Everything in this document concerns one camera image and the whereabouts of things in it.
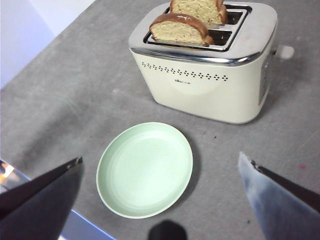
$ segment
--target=plate rim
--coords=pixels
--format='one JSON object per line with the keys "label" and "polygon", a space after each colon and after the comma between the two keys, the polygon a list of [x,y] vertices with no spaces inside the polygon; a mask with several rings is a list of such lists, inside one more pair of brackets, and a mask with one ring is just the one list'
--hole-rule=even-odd
{"label": "plate rim", "polygon": [[[185,139],[186,143],[187,143],[187,147],[188,147],[188,151],[189,151],[189,154],[190,154],[190,159],[191,159],[191,168],[189,170],[189,173],[188,173],[188,176],[187,176],[187,180],[185,181],[185,184],[184,186],[181,188],[181,191],[179,192],[179,194],[176,195],[176,197],[173,199],[173,201],[171,201],[169,204],[167,204],[165,207],[159,209],[158,211],[156,212],[153,212],[153,213],[150,213],[148,215],[142,215],[142,216],[130,216],[130,215],[127,215],[127,214],[123,214],[121,212],[118,212],[116,210],[114,210],[111,206],[109,206],[106,201],[104,200],[101,192],[100,192],[100,187],[99,187],[99,181],[98,181],[98,177],[99,177],[99,169],[100,169],[100,165],[101,165],[101,162],[103,160],[103,157],[105,156],[106,152],[108,151],[108,149],[110,148],[110,146],[120,137],[122,136],[123,134],[125,134],[126,132],[130,131],[131,129],[133,128],[136,128],[138,126],[141,126],[141,125],[149,125],[149,124],[159,124],[159,125],[165,125],[166,127],[169,127],[171,129],[173,129],[174,131],[177,131],[179,134],[181,134],[181,136]],[[121,217],[124,217],[124,218],[128,218],[128,219],[145,219],[145,218],[149,218],[149,217],[152,217],[152,216],[155,216],[155,215],[158,215],[162,212],[164,212],[165,210],[169,209],[173,204],[176,203],[176,201],[183,195],[183,193],[185,192],[185,190],[187,189],[187,186],[189,185],[189,182],[190,182],[190,179],[191,179],[191,175],[192,175],[192,172],[193,172],[193,168],[194,168],[194,156],[193,156],[193,152],[192,152],[192,149],[191,149],[191,146],[190,146],[190,143],[188,141],[188,139],[186,138],[186,136],[180,131],[178,130],[177,128],[175,128],[174,126],[172,125],[169,125],[167,123],[163,123],[163,122],[158,122],[158,121],[150,121],[150,122],[143,122],[143,123],[139,123],[139,124],[136,124],[134,126],[131,126],[129,127],[128,129],[122,131],[120,134],[118,134],[109,144],[108,146],[105,148],[103,154],[101,155],[100,157],[100,160],[98,162],[98,165],[97,165],[97,168],[96,168],[96,174],[95,174],[95,186],[96,186],[96,189],[98,191],[98,195],[100,197],[100,199],[102,200],[103,204],[109,209],[111,210],[113,213],[121,216]]]}

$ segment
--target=toaster slot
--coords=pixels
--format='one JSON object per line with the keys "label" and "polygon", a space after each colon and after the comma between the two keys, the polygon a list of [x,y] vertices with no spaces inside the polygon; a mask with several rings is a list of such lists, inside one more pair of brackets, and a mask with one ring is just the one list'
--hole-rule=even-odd
{"label": "toaster slot", "polygon": [[232,31],[221,31],[209,29],[209,35],[214,39],[214,45],[224,46],[227,44]]}
{"label": "toaster slot", "polygon": [[239,22],[242,14],[242,11],[227,11],[228,24],[236,25]]}

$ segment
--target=white wall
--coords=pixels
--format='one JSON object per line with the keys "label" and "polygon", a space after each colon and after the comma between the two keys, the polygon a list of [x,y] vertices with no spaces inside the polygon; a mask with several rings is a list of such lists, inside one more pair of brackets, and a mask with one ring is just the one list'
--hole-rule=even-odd
{"label": "white wall", "polygon": [[1,0],[1,88],[55,37],[28,0]]}
{"label": "white wall", "polygon": [[29,0],[55,36],[95,0]]}
{"label": "white wall", "polygon": [[1,0],[1,89],[95,0]]}

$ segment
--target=toaster logo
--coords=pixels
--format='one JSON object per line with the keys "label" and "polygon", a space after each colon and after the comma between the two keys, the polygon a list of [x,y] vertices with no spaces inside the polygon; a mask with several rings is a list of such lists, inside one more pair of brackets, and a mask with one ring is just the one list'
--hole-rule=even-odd
{"label": "toaster logo", "polygon": [[175,79],[174,81],[177,82],[177,83],[182,83],[182,84],[191,84],[191,83],[188,82],[188,81],[181,81],[181,80],[179,80],[179,79]]}

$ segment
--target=bread slice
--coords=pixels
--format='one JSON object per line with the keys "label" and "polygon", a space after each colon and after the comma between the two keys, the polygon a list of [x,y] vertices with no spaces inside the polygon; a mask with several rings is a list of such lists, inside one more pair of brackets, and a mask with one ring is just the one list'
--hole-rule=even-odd
{"label": "bread slice", "polygon": [[214,24],[227,24],[228,16],[224,0],[171,0],[170,12],[188,14],[200,19],[207,28]]}
{"label": "bread slice", "polygon": [[149,30],[155,41],[202,46],[214,44],[204,23],[187,14],[162,14],[153,21]]}

